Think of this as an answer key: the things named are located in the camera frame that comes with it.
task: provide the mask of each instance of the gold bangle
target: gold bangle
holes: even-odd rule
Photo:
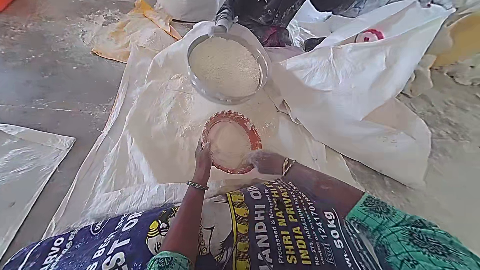
[[[204,191],[207,191],[207,190],[208,190],[208,186],[204,186],[204,185],[201,185],[201,184],[192,182],[192,181],[188,181],[186,184],[189,185],[189,186],[192,186],[192,187],[194,187],[194,188],[198,188],[198,189],[204,190]]]
[[[285,170],[285,172],[283,173],[282,176],[285,177],[285,175],[287,175],[287,172],[290,171],[290,168],[293,166],[293,164],[297,162],[296,160],[293,160],[292,163],[290,163],[290,165],[287,167],[287,169]]]
[[[285,158],[283,161],[283,166],[282,166],[282,175],[285,175],[285,170],[287,169],[287,164],[288,164],[288,158]]]

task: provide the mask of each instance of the grey floor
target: grey floor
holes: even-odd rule
[[[5,256],[38,241],[108,119],[124,64],[90,53],[75,18],[126,1],[16,0],[0,13],[0,123],[76,137]]]
[[[0,123],[77,138],[49,180],[5,256],[40,240],[82,161],[103,129],[124,64],[90,53],[78,23],[97,11],[126,13],[131,0],[15,0],[0,13]],[[412,190],[363,164],[346,159],[367,191],[407,212],[432,219],[480,252],[478,164],[450,178],[442,168],[480,157],[479,87],[460,86],[434,72],[438,86],[399,99],[432,130],[427,188]]]

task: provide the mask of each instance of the sleeve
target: sleeve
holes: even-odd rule
[[[180,253],[162,251],[148,261],[146,270],[193,270],[193,263]]]
[[[238,1],[240,0],[225,0],[215,16],[215,22],[220,20],[228,20],[233,22],[233,18],[238,15]]]
[[[346,217],[370,241],[383,269],[480,269],[456,237],[365,194]]]

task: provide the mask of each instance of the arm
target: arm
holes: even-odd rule
[[[238,16],[238,1],[239,0],[225,0],[216,13],[215,26],[222,26],[227,32],[230,30],[233,19],[235,16]]]
[[[260,173],[282,175],[285,157],[279,154],[255,151],[248,159]],[[304,190],[313,192],[316,197],[333,202],[342,216],[346,216],[363,196],[361,190],[298,162],[292,165],[283,180],[303,186]]]
[[[206,186],[212,167],[210,142],[207,142],[205,148],[202,149],[202,143],[200,140],[198,141],[195,160],[196,168],[192,182]],[[188,187],[160,251],[180,253],[195,264],[204,195],[205,191],[192,186]]]

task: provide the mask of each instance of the white flour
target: white flour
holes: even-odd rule
[[[212,140],[212,159],[229,169],[239,168],[245,154],[250,152],[250,140],[245,130],[237,123],[215,124],[208,138]]]
[[[190,65],[209,89],[228,97],[253,94],[260,81],[260,67],[247,48],[221,37],[197,45],[190,55]]]

